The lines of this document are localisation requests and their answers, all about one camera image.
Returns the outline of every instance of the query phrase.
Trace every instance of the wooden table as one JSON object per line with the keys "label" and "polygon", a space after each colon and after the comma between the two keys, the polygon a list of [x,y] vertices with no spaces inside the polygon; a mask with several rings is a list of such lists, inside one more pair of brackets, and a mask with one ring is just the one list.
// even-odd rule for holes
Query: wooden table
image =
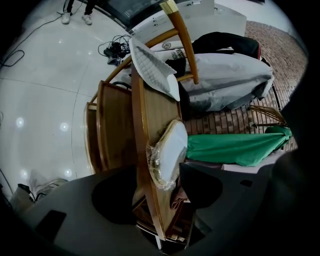
{"label": "wooden table", "polygon": [[180,106],[173,98],[144,84],[133,65],[131,80],[138,180],[143,187],[156,232],[161,240],[166,240],[167,231],[175,223],[182,205],[171,209],[172,190],[164,191],[155,186],[149,172],[147,149],[159,141],[172,120],[181,118]]}

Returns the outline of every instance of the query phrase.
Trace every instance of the plastic bag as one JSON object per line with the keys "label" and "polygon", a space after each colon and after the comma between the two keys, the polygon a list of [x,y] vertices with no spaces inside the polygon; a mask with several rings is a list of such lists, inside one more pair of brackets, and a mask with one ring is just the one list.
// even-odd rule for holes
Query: plastic bag
{"label": "plastic bag", "polygon": [[185,125],[179,120],[173,120],[159,142],[147,147],[148,167],[157,188],[167,191],[176,187],[179,164],[185,160],[187,146]]}
{"label": "plastic bag", "polygon": [[148,165],[150,175],[156,187],[158,189],[168,191],[173,190],[176,187],[176,180],[179,176],[180,172],[180,163],[183,163],[186,157],[187,148],[180,152],[177,161],[174,165],[173,172],[169,179],[165,179],[161,173],[161,159],[160,159],[160,149],[161,149],[161,142],[158,142],[155,146],[148,147]]}

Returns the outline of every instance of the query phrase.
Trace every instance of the gray cloth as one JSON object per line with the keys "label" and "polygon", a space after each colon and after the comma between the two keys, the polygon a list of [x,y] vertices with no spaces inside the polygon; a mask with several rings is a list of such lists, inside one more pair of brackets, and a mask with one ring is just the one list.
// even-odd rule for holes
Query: gray cloth
{"label": "gray cloth", "polygon": [[[267,96],[274,76],[272,69],[258,59],[239,53],[195,55],[199,84],[193,79],[181,82],[190,105],[198,111],[230,110]],[[186,73],[190,72],[187,60]]]}

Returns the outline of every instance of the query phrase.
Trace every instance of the chair backrest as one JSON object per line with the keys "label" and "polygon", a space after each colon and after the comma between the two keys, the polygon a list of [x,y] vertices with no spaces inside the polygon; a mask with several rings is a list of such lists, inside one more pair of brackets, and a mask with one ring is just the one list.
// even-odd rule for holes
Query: chair backrest
{"label": "chair backrest", "polygon": [[[197,64],[196,64],[196,58],[195,53],[192,48],[192,43],[190,36],[188,34],[187,27],[179,13],[178,7],[174,0],[168,0],[165,2],[160,3],[161,8],[164,10],[164,12],[167,14],[168,18],[170,19],[173,29],[170,29],[155,38],[151,39],[149,42],[147,42],[145,45],[149,48],[163,42],[164,40],[167,40],[171,37],[174,37],[176,35],[179,36],[182,45],[185,50],[186,57],[188,59],[189,65],[190,65],[190,72],[191,74],[186,74],[182,77],[178,77],[177,81],[183,81],[185,79],[192,78],[195,84],[198,84],[198,70],[197,70]],[[116,67],[116,69],[107,77],[105,80],[106,83],[109,83],[121,70],[123,70],[126,66],[130,64],[132,61],[131,56],[127,57],[119,66]],[[98,92],[93,96],[91,103],[95,101],[97,98]]]}
{"label": "chair backrest", "polygon": [[101,81],[96,107],[97,142],[103,170],[136,164],[131,91]]}

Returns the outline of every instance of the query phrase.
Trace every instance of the brick floor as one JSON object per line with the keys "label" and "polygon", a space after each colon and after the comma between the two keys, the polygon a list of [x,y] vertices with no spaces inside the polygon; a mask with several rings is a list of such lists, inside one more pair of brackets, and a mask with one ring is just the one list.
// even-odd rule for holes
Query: brick floor
{"label": "brick floor", "polygon": [[[261,55],[271,64],[274,89],[263,100],[254,100],[252,105],[269,106],[281,110],[289,101],[291,93],[306,69],[308,59],[296,40],[275,27],[248,21],[245,36],[257,40]],[[249,105],[235,110],[208,113],[201,118],[185,122],[188,134],[249,134],[263,133],[265,127],[254,128],[253,124],[269,124],[274,121],[249,109]],[[285,145],[285,151],[297,147],[294,138]]]}

